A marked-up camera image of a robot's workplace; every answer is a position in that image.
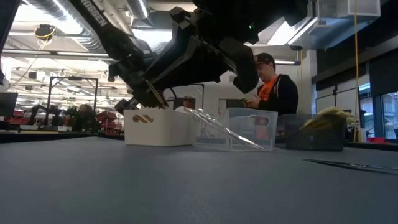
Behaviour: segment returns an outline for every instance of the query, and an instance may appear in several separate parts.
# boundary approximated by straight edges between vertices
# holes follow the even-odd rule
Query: metal tweezers
[[[375,165],[367,165],[367,164],[351,164],[351,163],[347,163],[347,162],[333,162],[333,161],[323,161],[323,160],[317,160],[317,159],[304,159],[304,160],[309,161],[309,162],[316,162],[319,164],[347,166],[347,167],[362,168],[362,169],[398,170],[398,167],[375,166]]]

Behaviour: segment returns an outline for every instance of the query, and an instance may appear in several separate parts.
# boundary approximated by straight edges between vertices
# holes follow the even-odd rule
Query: transparent bin
[[[195,145],[236,152],[271,151],[275,146],[277,117],[278,113],[273,111],[228,108],[217,121],[226,131],[200,122]]]
[[[278,118],[277,147],[290,150],[342,151],[346,119],[337,115],[285,114]]]

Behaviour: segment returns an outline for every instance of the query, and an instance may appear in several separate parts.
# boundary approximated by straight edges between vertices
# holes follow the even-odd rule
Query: black hoodie
[[[299,105],[299,93],[296,84],[288,75],[278,75],[274,82],[267,101],[261,100],[259,103],[260,110],[276,111],[278,116],[284,114],[295,114]]]

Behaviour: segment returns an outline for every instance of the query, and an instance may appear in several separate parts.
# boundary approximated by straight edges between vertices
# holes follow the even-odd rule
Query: table
[[[221,152],[87,137],[0,144],[0,223],[397,223],[396,152]]]

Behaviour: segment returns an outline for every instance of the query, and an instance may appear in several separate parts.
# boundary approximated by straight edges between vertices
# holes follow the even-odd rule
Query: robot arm
[[[258,82],[252,50],[258,33],[284,16],[294,25],[307,16],[308,0],[193,0],[192,14],[179,7],[170,11],[172,40],[160,55],[148,45],[114,27],[93,0],[70,0],[99,36],[108,55],[109,79],[120,76],[132,89],[128,103],[162,107],[166,88],[219,82],[227,70],[237,77],[243,93]]]

